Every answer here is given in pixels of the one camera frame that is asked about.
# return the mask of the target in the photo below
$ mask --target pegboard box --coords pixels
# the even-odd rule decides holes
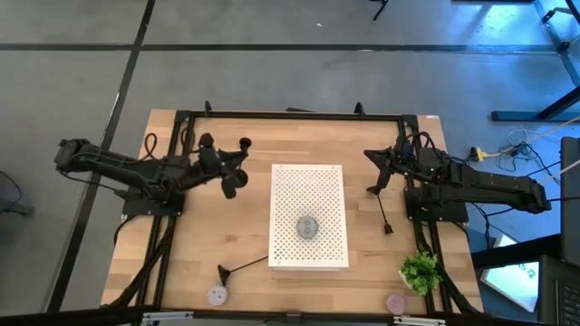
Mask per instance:
[[[319,224],[312,239],[296,231],[301,216]],[[268,266],[275,270],[348,269],[342,166],[272,165],[268,252]]]

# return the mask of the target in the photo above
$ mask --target green plant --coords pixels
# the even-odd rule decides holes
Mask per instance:
[[[435,289],[439,282],[443,281],[437,274],[436,264],[437,255],[421,252],[405,258],[405,262],[401,266],[401,273],[407,279],[407,283],[412,290],[424,296],[429,290]]]

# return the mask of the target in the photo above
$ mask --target gray floor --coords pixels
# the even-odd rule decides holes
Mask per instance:
[[[5,0],[0,43],[132,43],[145,4]],[[550,44],[530,4],[393,0],[372,23],[377,7],[347,0],[158,1],[145,43]],[[578,30],[565,15],[553,19],[562,38]],[[575,59],[580,49],[574,46],[570,55]],[[62,138],[100,141],[128,56],[0,52],[0,168],[36,207],[33,217],[0,218],[1,315],[44,308],[83,189],[53,170],[56,145]],[[440,115],[449,152],[465,156],[471,146],[496,151],[519,128],[492,123],[491,111],[541,110],[573,87],[554,53],[141,53],[112,149],[137,154],[151,109],[201,109],[210,100],[215,110],[350,112],[361,101],[369,112]],[[553,125],[524,127],[544,131]],[[568,127],[556,135],[580,132]],[[534,146],[547,164],[559,160],[557,139]],[[513,175],[539,168],[533,161],[518,161],[517,167]],[[501,172],[495,160],[477,168]],[[554,182],[546,190],[548,197],[559,197]],[[98,306],[121,204],[99,191],[64,309]],[[559,231],[559,207],[538,216],[494,216],[491,222],[517,240],[551,235]],[[471,212],[469,226],[482,232],[483,219]]]

